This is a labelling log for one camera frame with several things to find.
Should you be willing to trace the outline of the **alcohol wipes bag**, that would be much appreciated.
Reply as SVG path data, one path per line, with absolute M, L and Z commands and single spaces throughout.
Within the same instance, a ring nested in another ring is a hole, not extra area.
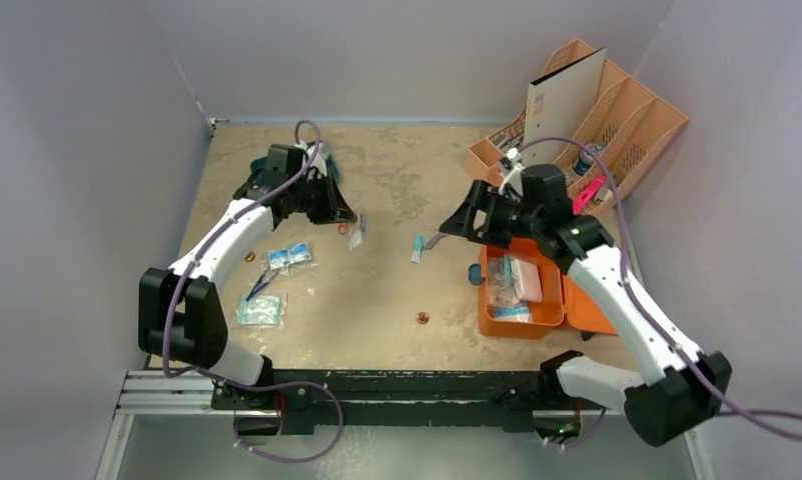
M 312 263 L 313 260 L 311 248 L 305 242 L 267 252 L 268 267 L 272 271 L 302 268 Z

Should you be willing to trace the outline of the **white gloves bag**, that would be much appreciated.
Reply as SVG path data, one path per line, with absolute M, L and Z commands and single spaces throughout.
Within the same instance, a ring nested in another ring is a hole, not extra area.
M 513 255 L 487 260 L 486 299 L 496 321 L 531 323 L 531 305 L 543 300 L 536 264 Z

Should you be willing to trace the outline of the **cotton swabs bag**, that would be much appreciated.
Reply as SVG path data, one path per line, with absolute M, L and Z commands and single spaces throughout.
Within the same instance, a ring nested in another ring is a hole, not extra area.
M 348 226 L 346 239 L 350 250 L 354 250 L 363 245 L 366 236 L 367 214 L 365 211 L 358 214 L 355 223 Z

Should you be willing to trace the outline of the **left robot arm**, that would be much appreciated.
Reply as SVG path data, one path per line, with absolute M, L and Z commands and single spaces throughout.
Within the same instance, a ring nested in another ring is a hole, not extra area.
M 237 383 L 249 408 L 274 399 L 270 362 L 230 339 L 219 297 L 248 251 L 293 213 L 315 225 L 353 223 L 335 173 L 328 142 L 274 144 L 263 167 L 232 195 L 223 216 L 189 253 L 166 269 L 151 267 L 139 281 L 138 345 Z

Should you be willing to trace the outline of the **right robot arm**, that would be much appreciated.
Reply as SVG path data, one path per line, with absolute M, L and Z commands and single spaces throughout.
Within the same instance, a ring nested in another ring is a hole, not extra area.
M 601 222 L 574 213 L 558 167 L 532 166 L 519 180 L 518 190 L 474 181 L 440 232 L 502 249 L 515 239 L 532 241 L 592 299 L 638 366 L 628 371 L 581 355 L 566 359 L 539 379 L 541 399 L 561 407 L 585 398 L 621 411 L 653 447 L 715 417 L 732 374 L 729 360 L 683 334 L 624 264 L 624 251 Z

